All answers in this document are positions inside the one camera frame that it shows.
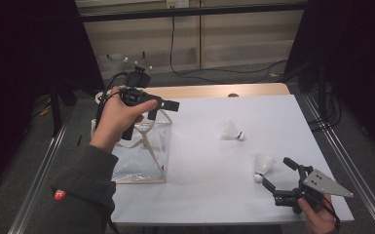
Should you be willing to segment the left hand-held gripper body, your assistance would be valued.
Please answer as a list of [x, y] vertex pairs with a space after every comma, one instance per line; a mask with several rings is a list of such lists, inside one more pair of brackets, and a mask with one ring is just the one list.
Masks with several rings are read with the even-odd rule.
[[151, 77], [145, 73], [145, 68], [139, 66], [135, 61], [133, 63], [134, 71], [131, 71], [125, 79], [124, 86], [120, 97], [123, 103], [127, 106], [136, 106], [145, 101], [155, 99], [157, 106], [153, 110], [159, 110], [162, 102], [160, 97], [150, 95], [144, 91], [151, 80]]

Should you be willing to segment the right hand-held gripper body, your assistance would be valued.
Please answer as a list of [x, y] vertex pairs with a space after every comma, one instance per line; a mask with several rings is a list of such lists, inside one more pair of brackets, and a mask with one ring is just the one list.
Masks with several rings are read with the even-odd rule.
[[291, 191], [277, 190], [273, 188], [273, 197], [276, 206], [291, 207], [300, 215], [302, 210], [298, 205], [298, 200], [304, 198], [308, 204], [315, 208], [323, 206], [325, 194], [342, 197], [353, 197], [354, 193], [325, 175], [318, 169], [299, 168], [297, 172], [300, 176], [298, 186]]

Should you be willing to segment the white feather shuttlecock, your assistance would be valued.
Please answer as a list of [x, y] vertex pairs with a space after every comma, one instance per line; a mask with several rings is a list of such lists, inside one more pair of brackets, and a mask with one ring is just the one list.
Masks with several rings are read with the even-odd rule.
[[151, 135], [150, 145], [153, 150], [165, 151], [167, 145], [166, 134], [162, 132], [157, 132]]
[[222, 126], [220, 138], [223, 140], [244, 140], [244, 133], [233, 122], [226, 121]]
[[268, 171], [270, 171], [275, 164], [276, 160], [272, 156], [265, 154], [257, 154], [255, 161], [254, 180], [258, 183], [261, 183], [264, 178], [264, 175]]

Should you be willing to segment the clear plastic bag beige trim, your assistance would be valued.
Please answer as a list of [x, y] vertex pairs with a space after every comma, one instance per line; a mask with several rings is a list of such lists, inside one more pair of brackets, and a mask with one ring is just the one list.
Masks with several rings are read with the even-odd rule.
[[[144, 118], [133, 128], [131, 140], [121, 139], [115, 144], [113, 154], [119, 158], [112, 181], [118, 184], [166, 183], [171, 140], [172, 120], [164, 110], [159, 110], [155, 120]], [[153, 150], [151, 135], [166, 134], [166, 150]]]

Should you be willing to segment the person's right hand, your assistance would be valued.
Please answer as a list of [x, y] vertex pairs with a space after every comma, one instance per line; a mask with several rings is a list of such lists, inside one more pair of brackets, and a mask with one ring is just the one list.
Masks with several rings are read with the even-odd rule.
[[334, 234], [336, 219], [324, 208], [313, 209], [304, 199], [298, 200], [298, 205], [306, 217], [308, 234]]

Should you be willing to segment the person's left hand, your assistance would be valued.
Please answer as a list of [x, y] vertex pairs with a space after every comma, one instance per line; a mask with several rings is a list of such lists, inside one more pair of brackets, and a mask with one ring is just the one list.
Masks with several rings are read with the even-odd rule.
[[111, 96], [105, 103], [102, 114], [95, 129], [90, 145], [111, 153], [115, 144], [122, 138], [122, 134], [133, 123], [143, 119], [142, 114], [157, 107], [154, 99], [147, 100], [136, 106], [125, 105], [119, 93], [122, 87], [113, 87]]

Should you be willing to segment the light wooden table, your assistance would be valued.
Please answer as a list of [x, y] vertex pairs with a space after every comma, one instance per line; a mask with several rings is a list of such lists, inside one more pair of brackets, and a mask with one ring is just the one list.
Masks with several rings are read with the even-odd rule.
[[282, 83], [203, 85], [147, 88], [146, 92], [163, 99], [174, 98], [226, 98], [228, 95], [239, 97], [282, 96], [290, 91]]

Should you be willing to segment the white table cover sheet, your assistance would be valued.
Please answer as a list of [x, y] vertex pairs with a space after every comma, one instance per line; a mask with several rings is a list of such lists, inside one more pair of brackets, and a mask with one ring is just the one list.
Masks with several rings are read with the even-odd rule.
[[[291, 190], [299, 175], [282, 160], [331, 173], [292, 95], [185, 98], [172, 120], [167, 182], [120, 184], [114, 195], [114, 222], [121, 225], [279, 224], [302, 220], [275, 205], [255, 182], [257, 154], [276, 165], [266, 177]], [[226, 121], [244, 140], [220, 138]]]

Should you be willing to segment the black metal crossbar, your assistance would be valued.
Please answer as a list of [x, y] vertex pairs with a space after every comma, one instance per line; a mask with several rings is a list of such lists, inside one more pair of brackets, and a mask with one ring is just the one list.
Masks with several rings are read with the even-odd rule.
[[194, 17], [228, 14], [247, 14], [303, 10], [307, 2], [252, 4], [240, 6], [195, 7], [184, 9], [145, 10], [122, 13], [82, 14], [80, 21], [144, 20], [158, 18]]

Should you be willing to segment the black metal stand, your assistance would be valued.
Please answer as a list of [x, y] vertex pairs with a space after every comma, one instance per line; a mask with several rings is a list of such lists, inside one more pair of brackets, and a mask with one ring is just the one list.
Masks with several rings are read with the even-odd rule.
[[61, 99], [67, 106], [75, 105], [77, 102], [72, 80], [67, 77], [54, 77], [51, 81], [50, 98], [54, 121], [53, 136], [55, 137], [62, 127], [59, 100]]

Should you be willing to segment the black curtain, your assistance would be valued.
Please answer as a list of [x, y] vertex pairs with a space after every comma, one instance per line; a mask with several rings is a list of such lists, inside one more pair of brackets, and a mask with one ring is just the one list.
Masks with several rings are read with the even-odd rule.
[[0, 0], [0, 174], [36, 98], [73, 105], [103, 81], [76, 0]]
[[375, 139], [375, 0], [306, 0], [284, 73], [309, 91], [321, 69]]

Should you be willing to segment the aluminium floor rail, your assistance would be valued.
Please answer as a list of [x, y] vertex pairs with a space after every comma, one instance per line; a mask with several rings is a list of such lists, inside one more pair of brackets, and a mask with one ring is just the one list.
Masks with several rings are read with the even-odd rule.
[[360, 171], [356, 167], [354, 161], [351, 159], [348, 151], [346, 150], [332, 127], [324, 122], [320, 117], [319, 105], [317, 104], [315, 99], [312, 96], [304, 96], [304, 100], [309, 106], [312, 114], [316, 118], [319, 118], [320, 131], [326, 137], [340, 164], [344, 168], [346, 174], [348, 175], [354, 188], [356, 189], [356, 194], [360, 197], [361, 201], [364, 203], [364, 206], [375, 222], [375, 194], [373, 193], [367, 182], [363, 179]]
[[39, 167], [39, 170], [34, 177], [7, 234], [24, 234], [28, 222], [37, 205], [40, 193], [44, 187], [44, 183], [48, 177], [53, 161], [63, 141], [73, 112], [74, 107], [67, 107], [66, 113], [62, 115], [63, 123], [60, 126], [60, 130], [52, 137], [50, 145], [46, 150], [43, 161]]

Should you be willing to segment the white wall socket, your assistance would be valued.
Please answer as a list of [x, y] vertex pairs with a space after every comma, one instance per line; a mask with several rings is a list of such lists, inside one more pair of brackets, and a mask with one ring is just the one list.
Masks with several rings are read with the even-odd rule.
[[166, 0], [168, 9], [188, 8], [190, 6], [189, 0]]

